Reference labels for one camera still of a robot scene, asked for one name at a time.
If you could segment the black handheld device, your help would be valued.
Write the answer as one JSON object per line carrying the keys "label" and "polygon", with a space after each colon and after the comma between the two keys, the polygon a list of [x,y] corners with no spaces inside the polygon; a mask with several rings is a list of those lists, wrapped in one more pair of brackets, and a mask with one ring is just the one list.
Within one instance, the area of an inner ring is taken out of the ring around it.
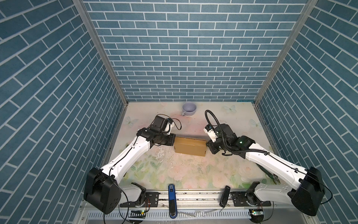
{"label": "black handheld device", "polygon": [[219,203],[219,205],[220,205],[222,208],[225,208],[226,205],[227,205],[228,198],[229,198],[229,194],[230,194],[230,190],[231,190],[231,188],[230,188],[229,186],[225,186],[225,187],[224,187],[224,191],[223,191],[223,194],[222,194],[222,196],[221,196],[220,203]]}

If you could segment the aluminium front rail frame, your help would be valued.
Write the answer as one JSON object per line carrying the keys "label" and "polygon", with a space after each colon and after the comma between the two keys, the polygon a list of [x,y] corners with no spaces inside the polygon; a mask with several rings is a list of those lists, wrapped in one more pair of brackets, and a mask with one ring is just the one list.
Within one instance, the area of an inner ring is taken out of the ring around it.
{"label": "aluminium front rail frame", "polygon": [[251,219],[199,219],[199,220],[168,220],[168,221],[138,221],[128,220],[129,212],[135,214],[146,214],[153,210],[169,210],[168,191],[153,190],[148,192],[159,192],[158,207],[141,208],[116,208],[114,211],[126,212],[122,220],[88,220],[89,212],[101,212],[89,203],[83,202],[76,215],[75,224],[317,224],[317,217],[305,215],[294,206],[279,202],[273,202],[270,207],[234,207],[229,198],[225,208],[219,205],[223,191],[219,190],[176,190],[177,212],[179,210],[223,210],[223,209],[248,209],[262,210],[264,216],[251,216]]}

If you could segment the lavender ceramic cup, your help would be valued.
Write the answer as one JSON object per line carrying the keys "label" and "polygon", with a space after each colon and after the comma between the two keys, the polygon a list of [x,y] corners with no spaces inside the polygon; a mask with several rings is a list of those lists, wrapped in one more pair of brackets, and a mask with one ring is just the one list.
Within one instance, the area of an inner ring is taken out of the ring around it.
{"label": "lavender ceramic cup", "polygon": [[181,108],[182,116],[193,116],[196,113],[197,105],[193,102],[185,102]]}

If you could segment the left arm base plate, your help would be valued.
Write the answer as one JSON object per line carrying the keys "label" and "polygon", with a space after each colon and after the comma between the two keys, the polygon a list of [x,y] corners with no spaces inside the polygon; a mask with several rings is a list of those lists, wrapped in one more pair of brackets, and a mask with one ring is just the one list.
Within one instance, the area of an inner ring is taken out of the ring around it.
{"label": "left arm base plate", "polygon": [[159,192],[146,192],[143,202],[138,201],[127,201],[125,196],[123,196],[121,199],[124,199],[125,201],[123,203],[120,203],[119,206],[121,208],[141,208],[141,207],[158,207],[158,201],[159,201]]}

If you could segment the blue black handheld tool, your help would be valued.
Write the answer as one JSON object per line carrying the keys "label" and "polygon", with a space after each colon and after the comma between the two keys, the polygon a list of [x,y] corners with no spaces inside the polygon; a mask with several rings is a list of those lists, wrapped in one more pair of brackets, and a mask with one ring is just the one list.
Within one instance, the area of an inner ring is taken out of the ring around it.
{"label": "blue black handheld tool", "polygon": [[177,212],[176,193],[175,193],[174,184],[170,184],[168,186],[168,205],[169,205],[169,216],[170,218],[175,219],[178,215],[178,212]]}

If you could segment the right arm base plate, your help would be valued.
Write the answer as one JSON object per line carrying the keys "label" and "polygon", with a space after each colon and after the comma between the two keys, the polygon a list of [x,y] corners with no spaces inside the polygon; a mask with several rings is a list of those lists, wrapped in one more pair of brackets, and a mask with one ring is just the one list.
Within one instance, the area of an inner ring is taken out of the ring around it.
{"label": "right arm base plate", "polygon": [[256,206],[256,207],[270,207],[270,201],[260,202],[256,199],[248,199],[245,191],[231,191],[230,197],[233,201],[234,207]]}

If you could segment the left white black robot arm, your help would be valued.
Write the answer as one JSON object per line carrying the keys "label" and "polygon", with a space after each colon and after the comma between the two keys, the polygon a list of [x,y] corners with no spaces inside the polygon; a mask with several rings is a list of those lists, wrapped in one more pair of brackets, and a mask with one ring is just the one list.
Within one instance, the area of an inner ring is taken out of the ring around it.
{"label": "left white black robot arm", "polygon": [[136,133],[133,141],[113,160],[101,168],[92,168],[86,176],[84,200],[104,214],[110,214],[118,206],[142,206],[146,200],[146,188],[131,183],[119,184],[134,163],[153,146],[173,146],[176,135],[171,133],[175,125],[172,118],[155,117],[149,127]]}

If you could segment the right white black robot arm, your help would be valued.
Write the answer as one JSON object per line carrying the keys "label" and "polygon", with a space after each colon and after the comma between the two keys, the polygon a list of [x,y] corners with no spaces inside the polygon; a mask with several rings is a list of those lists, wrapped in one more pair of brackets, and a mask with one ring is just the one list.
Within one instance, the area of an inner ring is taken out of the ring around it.
{"label": "right white black robot arm", "polygon": [[309,216],[317,214],[325,195],[325,186],[318,169],[295,165],[269,152],[247,136],[238,137],[227,124],[208,124],[204,132],[210,138],[207,146],[212,154],[222,150],[225,156],[238,155],[258,165],[267,175],[283,181],[279,185],[253,182],[245,193],[248,204],[258,206],[266,201],[279,202],[291,204]]}

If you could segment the right green controller board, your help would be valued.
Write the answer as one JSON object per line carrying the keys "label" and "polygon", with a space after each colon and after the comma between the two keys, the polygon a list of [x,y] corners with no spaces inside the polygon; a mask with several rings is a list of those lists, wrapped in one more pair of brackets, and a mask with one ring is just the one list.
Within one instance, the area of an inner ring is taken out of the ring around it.
{"label": "right green controller board", "polygon": [[262,210],[250,210],[251,216],[264,216],[264,212]]}

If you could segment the brown cardboard box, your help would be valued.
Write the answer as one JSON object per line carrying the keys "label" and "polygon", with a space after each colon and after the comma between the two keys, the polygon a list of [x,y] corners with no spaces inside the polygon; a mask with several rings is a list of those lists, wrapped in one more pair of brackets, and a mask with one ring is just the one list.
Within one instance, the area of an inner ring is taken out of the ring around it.
{"label": "brown cardboard box", "polygon": [[179,154],[202,156],[206,155],[206,141],[201,139],[176,137],[174,150]]}

